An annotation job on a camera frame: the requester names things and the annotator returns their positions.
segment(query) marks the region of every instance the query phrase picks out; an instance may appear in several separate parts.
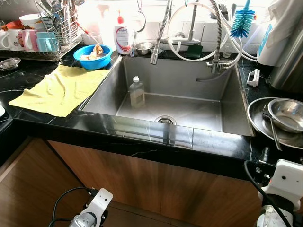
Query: dish soap bottle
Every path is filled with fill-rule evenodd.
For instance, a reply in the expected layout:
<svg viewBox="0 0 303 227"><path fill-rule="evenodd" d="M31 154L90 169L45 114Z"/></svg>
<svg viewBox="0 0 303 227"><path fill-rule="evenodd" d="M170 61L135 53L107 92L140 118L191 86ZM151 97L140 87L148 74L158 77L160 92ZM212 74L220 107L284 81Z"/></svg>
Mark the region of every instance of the dish soap bottle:
<svg viewBox="0 0 303 227"><path fill-rule="evenodd" d="M138 108L145 104L144 84L140 82L139 77L133 78L133 84L129 86L129 94L132 107Z"/></svg>
<svg viewBox="0 0 303 227"><path fill-rule="evenodd" d="M124 23L124 18L118 16L118 25L114 27L114 41L119 54L130 54L134 42L134 30Z"/></svg>

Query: blue bowl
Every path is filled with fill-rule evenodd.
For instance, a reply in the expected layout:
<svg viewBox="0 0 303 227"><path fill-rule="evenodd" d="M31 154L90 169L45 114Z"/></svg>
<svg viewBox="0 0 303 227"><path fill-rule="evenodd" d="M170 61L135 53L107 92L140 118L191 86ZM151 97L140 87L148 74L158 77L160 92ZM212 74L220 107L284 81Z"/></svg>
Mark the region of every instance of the blue bowl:
<svg viewBox="0 0 303 227"><path fill-rule="evenodd" d="M80 61L82 67L86 68L87 70L98 70L100 68L103 68L110 63L110 56L112 54L112 49L109 46L105 46L105 45L100 45L100 46L102 47L104 53L106 53L106 55L103 56L102 58L94 59L94 60L80 59L80 57L83 54L90 55L90 53L93 51L95 45L89 45L89 46L80 48L79 50L77 50L74 53L74 58L77 61Z"/></svg>

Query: pink mug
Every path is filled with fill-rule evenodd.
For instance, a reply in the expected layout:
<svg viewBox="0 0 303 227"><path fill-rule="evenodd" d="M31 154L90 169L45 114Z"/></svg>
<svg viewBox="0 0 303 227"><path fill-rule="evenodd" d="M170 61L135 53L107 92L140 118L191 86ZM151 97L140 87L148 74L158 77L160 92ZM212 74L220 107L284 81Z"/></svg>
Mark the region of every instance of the pink mug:
<svg viewBox="0 0 303 227"><path fill-rule="evenodd" d="M37 30L26 29L22 31L22 39L26 51L39 51L37 46Z"/></svg>

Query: small metal bowl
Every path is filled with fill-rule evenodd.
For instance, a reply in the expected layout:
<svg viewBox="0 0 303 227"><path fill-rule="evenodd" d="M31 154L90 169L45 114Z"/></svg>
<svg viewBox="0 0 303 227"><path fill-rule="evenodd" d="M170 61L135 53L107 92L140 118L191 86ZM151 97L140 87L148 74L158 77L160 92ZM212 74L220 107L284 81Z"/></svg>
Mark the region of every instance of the small metal bowl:
<svg viewBox="0 0 303 227"><path fill-rule="evenodd" d="M280 129L292 132L303 132L303 103L288 98L277 98L269 102L268 111L274 124Z"/></svg>
<svg viewBox="0 0 303 227"><path fill-rule="evenodd" d="M147 42L138 43L134 47L137 50L138 54L147 55L151 52L152 43L147 43Z"/></svg>
<svg viewBox="0 0 303 227"><path fill-rule="evenodd" d="M18 67L20 58L9 58L0 62L0 71L10 71Z"/></svg>

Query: red cap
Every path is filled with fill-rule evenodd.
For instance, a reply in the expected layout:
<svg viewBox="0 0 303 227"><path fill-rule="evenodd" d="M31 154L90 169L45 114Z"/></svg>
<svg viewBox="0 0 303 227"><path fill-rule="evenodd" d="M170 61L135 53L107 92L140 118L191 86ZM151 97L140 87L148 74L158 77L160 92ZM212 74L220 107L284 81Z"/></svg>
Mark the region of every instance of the red cap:
<svg viewBox="0 0 303 227"><path fill-rule="evenodd" d="M124 23L124 18L123 18L123 16L120 15L120 11L119 11L119 16L118 16L118 23L119 24L123 24Z"/></svg>

